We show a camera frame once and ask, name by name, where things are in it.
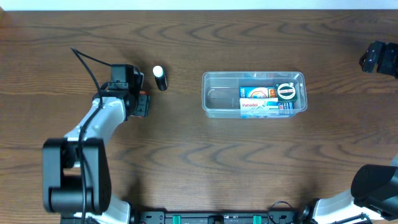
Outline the red Panadol box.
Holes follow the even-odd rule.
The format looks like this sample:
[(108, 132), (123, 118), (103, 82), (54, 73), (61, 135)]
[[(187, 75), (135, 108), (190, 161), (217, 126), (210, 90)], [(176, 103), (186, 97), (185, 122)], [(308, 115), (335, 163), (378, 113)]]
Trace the red Panadol box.
[(148, 100), (147, 93), (145, 91), (140, 91), (137, 100), (136, 109), (131, 113), (131, 116), (140, 117), (140, 118), (147, 116), (147, 110), (148, 110), (147, 100)]

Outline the black bottle white cap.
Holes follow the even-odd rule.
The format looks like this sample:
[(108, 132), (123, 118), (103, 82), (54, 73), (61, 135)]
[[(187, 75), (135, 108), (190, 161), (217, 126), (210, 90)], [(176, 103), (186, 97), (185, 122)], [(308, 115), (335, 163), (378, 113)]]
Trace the black bottle white cap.
[(153, 67), (152, 72), (155, 77), (155, 82), (160, 91), (165, 91), (168, 88), (166, 72), (163, 67), (156, 65)]

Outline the clear plastic container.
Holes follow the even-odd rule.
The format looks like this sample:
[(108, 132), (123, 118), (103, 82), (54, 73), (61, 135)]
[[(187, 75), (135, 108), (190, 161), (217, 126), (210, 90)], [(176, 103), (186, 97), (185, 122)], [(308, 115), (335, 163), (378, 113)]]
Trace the clear plastic container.
[(206, 72), (202, 78), (202, 107), (209, 118), (242, 118), (239, 109), (239, 89), (243, 86), (274, 87), (275, 84), (293, 83), (297, 90), (294, 109), (284, 110), (291, 118), (308, 107), (305, 77), (300, 72)]

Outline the green round balm box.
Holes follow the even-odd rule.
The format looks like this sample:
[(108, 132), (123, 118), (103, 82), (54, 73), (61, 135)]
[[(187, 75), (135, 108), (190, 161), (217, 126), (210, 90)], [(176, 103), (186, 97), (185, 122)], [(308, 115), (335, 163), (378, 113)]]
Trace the green round balm box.
[(297, 90), (293, 83), (281, 83), (275, 84), (276, 95), (279, 102), (296, 102), (297, 101)]

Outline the blue Cool Fever box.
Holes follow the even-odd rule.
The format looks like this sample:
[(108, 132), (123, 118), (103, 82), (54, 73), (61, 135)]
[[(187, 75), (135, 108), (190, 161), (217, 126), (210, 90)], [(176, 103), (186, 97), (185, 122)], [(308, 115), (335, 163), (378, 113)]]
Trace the blue Cool Fever box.
[[(277, 98), (274, 87), (252, 87), (243, 86), (239, 89), (240, 98)], [(241, 111), (242, 118), (275, 118), (284, 116), (284, 110), (294, 109), (295, 102), (279, 102), (278, 110), (270, 111)]]

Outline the white Panadol box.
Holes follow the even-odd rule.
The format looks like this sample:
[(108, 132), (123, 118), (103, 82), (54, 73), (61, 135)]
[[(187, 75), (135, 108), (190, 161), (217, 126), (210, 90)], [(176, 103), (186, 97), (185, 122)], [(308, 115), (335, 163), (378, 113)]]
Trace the white Panadol box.
[(279, 109), (278, 98), (240, 98), (241, 111), (270, 111)]

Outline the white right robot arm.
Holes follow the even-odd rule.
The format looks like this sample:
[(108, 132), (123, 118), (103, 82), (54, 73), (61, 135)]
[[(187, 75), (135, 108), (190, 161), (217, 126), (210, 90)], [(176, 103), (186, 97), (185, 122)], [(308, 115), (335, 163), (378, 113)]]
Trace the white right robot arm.
[[(374, 41), (360, 58), (362, 71), (397, 78), (397, 44)], [(297, 217), (301, 223), (372, 223), (397, 219), (397, 163), (364, 165), (351, 188), (307, 205)]]

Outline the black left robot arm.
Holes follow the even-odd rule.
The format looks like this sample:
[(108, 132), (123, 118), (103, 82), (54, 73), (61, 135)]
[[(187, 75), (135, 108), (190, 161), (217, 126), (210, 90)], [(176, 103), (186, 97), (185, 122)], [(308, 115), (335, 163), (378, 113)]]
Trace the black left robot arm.
[(91, 108), (64, 137), (42, 148), (43, 204), (61, 223), (131, 223), (131, 206), (112, 194), (105, 147), (131, 116), (147, 116), (144, 74), (135, 66), (111, 69), (111, 80), (93, 97)]

